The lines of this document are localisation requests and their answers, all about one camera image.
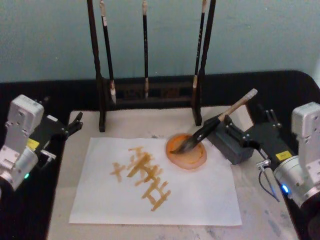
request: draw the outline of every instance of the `table surface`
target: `table surface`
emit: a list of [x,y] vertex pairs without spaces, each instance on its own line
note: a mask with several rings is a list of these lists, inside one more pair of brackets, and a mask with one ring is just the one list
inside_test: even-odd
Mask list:
[[[203,120],[221,113],[224,109],[225,106],[202,108]],[[77,113],[78,111],[72,112],[70,119],[74,119]],[[233,113],[231,118],[243,130],[253,124],[245,106]],[[175,133],[193,133],[198,129],[194,125],[190,108],[109,112],[107,129],[103,133],[97,128],[98,112],[83,112],[82,121],[82,130],[73,135],[65,145],[47,239],[298,239],[272,172],[267,170],[280,203],[262,190],[258,183],[256,162],[260,162],[262,157],[257,151],[254,151],[250,160],[231,166],[242,219],[241,226],[70,224],[69,216],[91,137],[167,138]]]
[[[193,75],[155,76],[149,78],[149,87],[152,92],[153,82],[166,84],[166,82],[192,82],[192,80]],[[115,84],[117,88],[120,83],[138,82],[143,89],[143,77],[117,79]],[[255,123],[260,121],[260,114],[257,110],[258,103],[262,104],[265,109],[274,109],[283,126],[280,130],[281,138],[297,153],[297,140],[291,133],[291,114],[293,109],[298,106],[312,101],[320,103],[320,89],[315,81],[307,74],[296,70],[206,75],[202,82],[202,105],[231,105],[252,88],[256,88],[259,92],[247,105],[252,120]],[[76,110],[96,111],[99,106],[97,83],[94,79],[52,79],[0,83],[0,146],[3,145],[6,136],[6,129],[3,126],[7,121],[10,102],[20,94],[38,100],[49,96],[50,100],[45,106],[45,112],[58,118],[64,124],[68,123],[70,112]],[[190,103],[169,104],[165,101],[157,105],[147,102],[133,106],[117,104],[112,109],[178,107],[190,108]],[[107,112],[107,120],[111,115],[111,112]],[[93,124],[95,128],[98,128],[98,121]],[[41,172],[32,172],[10,202],[6,204],[0,202],[0,222],[5,223],[0,224],[0,239],[46,239],[64,149],[63,143],[52,142],[51,144],[50,151],[57,155],[56,160]],[[306,217],[293,201],[285,199],[285,202],[299,237],[309,239]]]

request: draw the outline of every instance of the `white sheet of paper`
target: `white sheet of paper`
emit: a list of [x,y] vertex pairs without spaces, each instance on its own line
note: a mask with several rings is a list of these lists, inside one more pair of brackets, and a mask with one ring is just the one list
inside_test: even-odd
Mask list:
[[[165,154],[166,139],[91,138],[76,191],[69,222],[73,224],[140,225],[241,225],[238,199],[230,162],[209,141],[203,144],[207,160],[196,170],[188,171],[171,163]],[[167,200],[156,210],[142,195],[152,181],[135,186],[138,172],[127,177],[121,172],[118,182],[112,163],[128,166],[135,154],[130,148],[143,147],[153,155],[153,165],[163,173],[160,184],[171,190]],[[160,194],[151,195],[157,200]]]

